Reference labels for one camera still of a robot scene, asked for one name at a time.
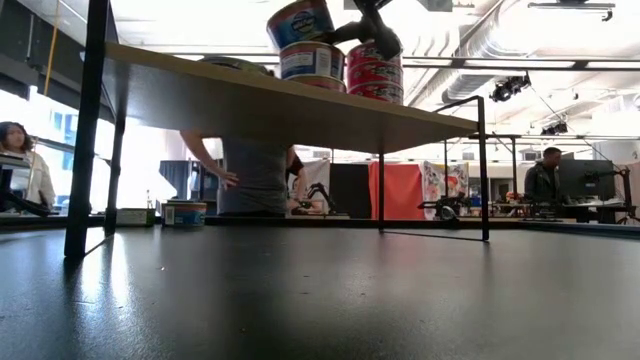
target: ceiling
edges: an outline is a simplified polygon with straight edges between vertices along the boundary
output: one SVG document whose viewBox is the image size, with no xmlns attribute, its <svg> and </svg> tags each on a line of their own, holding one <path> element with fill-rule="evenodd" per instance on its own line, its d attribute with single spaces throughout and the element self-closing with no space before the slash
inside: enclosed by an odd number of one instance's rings
<svg viewBox="0 0 640 360">
<path fill-rule="evenodd" d="M 20 0 L 45 20 L 53 23 L 56 0 Z M 344 10 L 345 0 L 327 0 L 336 26 L 358 20 L 360 14 Z M 404 55 L 450 56 L 460 37 L 498 0 L 454 0 L 453 13 L 430 13 L 417 0 L 394 0 L 381 12 L 387 25 L 399 35 Z M 530 2 L 555 0 L 522 0 Z M 273 53 L 265 31 L 266 22 L 291 0 L 112 0 L 116 26 L 123 44 L 148 50 L 183 53 Z M 591 0 L 591 3 L 605 2 Z M 602 13 L 525 9 L 499 18 L 502 41 L 512 47 L 533 49 L 528 57 L 627 57 L 640 55 L 640 1 L 617 0 L 613 18 L 601 21 Z M 59 26 L 80 43 L 86 36 L 88 0 L 60 0 Z M 348 50 L 354 44 L 340 47 Z M 435 69 L 405 69 L 405 102 L 419 95 Z M 544 124 L 554 111 L 577 118 L 593 111 L 617 95 L 640 90 L 640 76 L 634 73 L 532 72 L 534 90 L 525 90 L 508 102 L 493 104 L 487 99 L 487 118 L 497 132 L 524 132 L 531 124 Z M 476 93 L 487 96 L 494 87 L 489 81 Z M 436 94 L 415 106 L 434 109 L 442 105 Z M 452 110 L 457 116 L 476 118 L 467 106 Z"/>
</svg>

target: air duct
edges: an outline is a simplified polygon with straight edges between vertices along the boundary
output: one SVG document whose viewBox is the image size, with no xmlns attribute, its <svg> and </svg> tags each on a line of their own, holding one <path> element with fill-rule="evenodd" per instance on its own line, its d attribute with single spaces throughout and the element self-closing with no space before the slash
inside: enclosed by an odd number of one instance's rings
<svg viewBox="0 0 640 360">
<path fill-rule="evenodd" d="M 485 19 L 476 33 L 460 46 L 455 56 L 522 58 L 531 54 L 538 48 L 540 36 L 534 30 L 533 15 L 528 11 L 527 5 L 528 1 L 522 0 L 502 2 L 493 14 Z M 463 73 L 460 70 L 439 70 L 425 85 L 424 91 L 413 99 L 412 105 L 436 96 L 439 96 L 443 103 L 465 99 L 494 77 L 487 74 Z"/>
</svg>

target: woman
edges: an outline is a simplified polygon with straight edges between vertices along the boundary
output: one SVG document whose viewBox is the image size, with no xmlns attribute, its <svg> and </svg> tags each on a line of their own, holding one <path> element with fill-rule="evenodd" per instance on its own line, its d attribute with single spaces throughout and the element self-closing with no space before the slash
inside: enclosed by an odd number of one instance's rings
<svg viewBox="0 0 640 360">
<path fill-rule="evenodd" d="M 13 170 L 11 190 L 22 197 L 50 209 L 55 202 L 49 167 L 44 159 L 33 152 L 33 141 L 22 125 L 16 122 L 0 122 L 0 153 L 25 159 L 31 169 Z"/>
</svg>

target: poster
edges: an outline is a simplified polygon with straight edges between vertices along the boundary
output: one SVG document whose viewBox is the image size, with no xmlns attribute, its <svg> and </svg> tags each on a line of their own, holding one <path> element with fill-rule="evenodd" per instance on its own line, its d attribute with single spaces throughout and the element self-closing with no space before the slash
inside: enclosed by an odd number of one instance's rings
<svg viewBox="0 0 640 360">
<path fill-rule="evenodd" d="M 444 178 L 444 165 L 432 164 L 425 161 L 420 166 L 422 174 L 422 200 L 437 201 L 444 196 L 445 186 L 449 187 L 449 197 L 463 193 L 469 195 L 469 164 L 449 166 L 448 179 Z M 424 209 L 424 217 L 434 220 L 435 209 Z"/>
<path fill-rule="evenodd" d="M 330 194 L 329 187 L 329 179 L 331 174 L 331 163 L 329 160 L 317 160 L 310 162 L 303 162 L 304 168 L 302 171 L 305 172 L 307 178 L 305 199 L 311 200 L 311 210 L 310 213 L 314 214 L 327 214 L 329 212 L 329 206 L 325 201 L 322 194 L 318 191 L 313 191 L 314 184 L 322 184 L 324 186 L 327 194 Z M 289 199 L 293 199 L 298 191 L 299 179 L 295 175 L 289 176 L 289 182 L 287 184 L 287 190 L 289 192 Z M 291 210 L 292 207 L 297 206 L 298 204 L 294 204 L 292 201 L 288 201 L 288 208 Z"/>
</svg>

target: man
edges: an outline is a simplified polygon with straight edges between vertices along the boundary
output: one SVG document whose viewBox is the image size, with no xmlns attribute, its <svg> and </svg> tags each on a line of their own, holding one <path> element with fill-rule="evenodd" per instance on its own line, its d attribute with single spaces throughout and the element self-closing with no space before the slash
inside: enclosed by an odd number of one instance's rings
<svg viewBox="0 0 640 360">
<path fill-rule="evenodd" d="M 223 137 L 221 167 L 203 143 L 215 136 L 197 131 L 181 131 L 180 135 L 193 156 L 219 179 L 220 216 L 284 217 L 285 171 L 295 156 L 292 146 Z"/>
<path fill-rule="evenodd" d="M 544 150 L 542 161 L 527 171 L 524 179 L 525 196 L 536 202 L 558 202 L 560 178 L 556 169 L 560 165 L 562 151 L 550 147 Z"/>
</svg>

